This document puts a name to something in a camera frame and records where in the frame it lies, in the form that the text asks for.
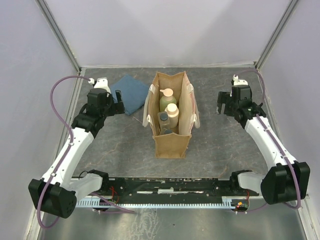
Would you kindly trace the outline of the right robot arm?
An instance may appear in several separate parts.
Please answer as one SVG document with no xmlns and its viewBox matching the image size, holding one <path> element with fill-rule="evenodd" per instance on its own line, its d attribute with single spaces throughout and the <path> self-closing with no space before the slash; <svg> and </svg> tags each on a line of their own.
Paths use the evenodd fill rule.
<svg viewBox="0 0 320 240">
<path fill-rule="evenodd" d="M 252 190 L 269 205 L 284 203 L 292 209 L 300 208 L 307 194 L 310 167 L 297 161 L 281 143 L 262 105 L 253 101 L 250 86 L 234 85 L 230 92 L 220 91 L 217 112 L 233 117 L 241 125 L 254 140 L 268 168 L 266 175 L 251 170 L 234 172 L 229 191 L 239 196 Z"/>
</svg>

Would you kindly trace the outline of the square clear bottle black cap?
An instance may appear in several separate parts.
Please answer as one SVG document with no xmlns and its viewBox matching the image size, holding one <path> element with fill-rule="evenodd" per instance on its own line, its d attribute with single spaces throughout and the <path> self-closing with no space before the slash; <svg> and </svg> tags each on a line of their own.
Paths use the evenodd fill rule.
<svg viewBox="0 0 320 240">
<path fill-rule="evenodd" d="M 157 117 L 160 131 L 163 131 L 163 129 L 170 129 L 170 120 L 166 111 L 159 112 Z"/>
</svg>

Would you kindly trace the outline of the brown canvas bag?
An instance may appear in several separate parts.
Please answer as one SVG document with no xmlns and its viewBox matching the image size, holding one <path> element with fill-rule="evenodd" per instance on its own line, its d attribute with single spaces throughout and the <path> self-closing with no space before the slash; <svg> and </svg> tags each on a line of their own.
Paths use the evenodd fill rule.
<svg viewBox="0 0 320 240">
<path fill-rule="evenodd" d="M 187 73 L 156 73 L 143 109 L 142 125 L 150 125 L 155 157 L 183 159 L 193 127 L 200 127 L 195 90 Z"/>
</svg>

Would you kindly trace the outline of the green pump bottle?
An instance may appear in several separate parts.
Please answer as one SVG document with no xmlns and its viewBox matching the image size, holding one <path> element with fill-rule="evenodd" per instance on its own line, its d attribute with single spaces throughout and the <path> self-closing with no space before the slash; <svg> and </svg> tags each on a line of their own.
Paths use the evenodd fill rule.
<svg viewBox="0 0 320 240">
<path fill-rule="evenodd" d="M 171 88 L 160 89 L 159 91 L 163 94 L 159 100 L 160 112 L 164 112 L 168 104 L 177 104 L 177 100 L 174 97 L 174 91 Z"/>
</svg>

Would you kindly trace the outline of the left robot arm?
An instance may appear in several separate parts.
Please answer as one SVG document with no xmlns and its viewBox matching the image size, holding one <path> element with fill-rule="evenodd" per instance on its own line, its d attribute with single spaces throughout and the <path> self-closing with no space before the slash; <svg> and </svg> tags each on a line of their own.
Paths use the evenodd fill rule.
<svg viewBox="0 0 320 240">
<path fill-rule="evenodd" d="M 87 94 L 87 103 L 71 124 L 67 142 L 41 179 L 32 179 L 28 190 L 38 210 L 68 218 L 78 201 L 92 192 L 106 195 L 110 191 L 109 175 L 100 170 L 90 170 L 73 182 L 74 171 L 88 146 L 104 127 L 107 117 L 125 113 L 120 90 L 114 94 L 104 88 L 93 88 Z"/>
</svg>

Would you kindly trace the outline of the cream plastic bottle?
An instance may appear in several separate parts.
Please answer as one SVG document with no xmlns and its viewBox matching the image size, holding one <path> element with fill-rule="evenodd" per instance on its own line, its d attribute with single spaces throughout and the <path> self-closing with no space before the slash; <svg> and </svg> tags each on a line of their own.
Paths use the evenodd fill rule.
<svg viewBox="0 0 320 240">
<path fill-rule="evenodd" d="M 173 129 L 178 125 L 179 122 L 179 109 L 175 103 L 169 103 L 165 108 L 165 112 L 167 112 L 170 127 Z"/>
</svg>

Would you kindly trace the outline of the tall clear bottle black cap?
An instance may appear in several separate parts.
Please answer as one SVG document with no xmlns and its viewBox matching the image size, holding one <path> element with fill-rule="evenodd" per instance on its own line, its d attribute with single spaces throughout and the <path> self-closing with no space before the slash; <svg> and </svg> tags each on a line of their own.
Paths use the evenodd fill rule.
<svg viewBox="0 0 320 240">
<path fill-rule="evenodd" d="M 173 131 L 171 129 L 166 129 L 164 128 L 162 131 L 161 131 L 161 135 L 168 135 L 168 134 L 172 134 Z"/>
</svg>

